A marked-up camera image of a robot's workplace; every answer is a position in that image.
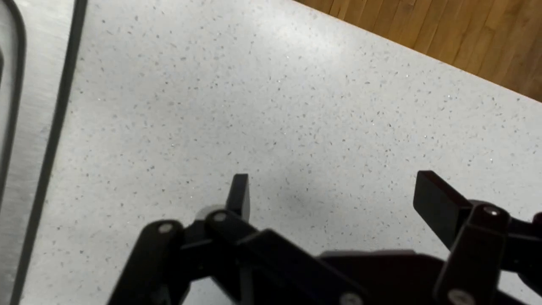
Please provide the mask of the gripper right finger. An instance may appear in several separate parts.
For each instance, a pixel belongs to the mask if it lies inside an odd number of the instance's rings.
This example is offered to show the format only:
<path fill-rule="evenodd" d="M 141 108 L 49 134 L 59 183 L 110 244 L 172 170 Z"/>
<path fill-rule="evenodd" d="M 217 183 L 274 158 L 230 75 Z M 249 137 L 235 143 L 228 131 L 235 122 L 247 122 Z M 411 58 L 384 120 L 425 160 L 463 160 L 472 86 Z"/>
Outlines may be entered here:
<path fill-rule="evenodd" d="M 526 305 L 499 290 L 503 271 L 542 297 L 542 211 L 518 220 L 430 170 L 416 176 L 413 207 L 449 249 L 432 290 L 438 305 Z"/>

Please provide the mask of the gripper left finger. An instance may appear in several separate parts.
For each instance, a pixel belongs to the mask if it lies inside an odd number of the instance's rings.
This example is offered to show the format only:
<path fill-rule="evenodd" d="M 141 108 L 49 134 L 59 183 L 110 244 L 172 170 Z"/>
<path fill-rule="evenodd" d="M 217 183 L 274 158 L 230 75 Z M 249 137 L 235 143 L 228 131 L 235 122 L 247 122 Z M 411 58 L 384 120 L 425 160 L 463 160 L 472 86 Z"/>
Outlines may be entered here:
<path fill-rule="evenodd" d="M 147 224 L 107 305 L 182 305 L 203 278 L 233 305 L 368 305 L 360 284 L 273 230 L 258 230 L 249 211 L 249 176 L 236 174 L 225 206 L 203 219 Z"/>

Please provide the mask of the stainless steel sink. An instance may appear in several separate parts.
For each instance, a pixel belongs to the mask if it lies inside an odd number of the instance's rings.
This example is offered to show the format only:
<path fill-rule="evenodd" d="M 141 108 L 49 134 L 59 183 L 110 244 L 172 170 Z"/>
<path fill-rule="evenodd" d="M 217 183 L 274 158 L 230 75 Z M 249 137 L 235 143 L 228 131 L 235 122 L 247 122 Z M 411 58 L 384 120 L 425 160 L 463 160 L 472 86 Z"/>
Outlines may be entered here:
<path fill-rule="evenodd" d="M 0 0 L 0 305 L 19 305 L 88 0 Z"/>

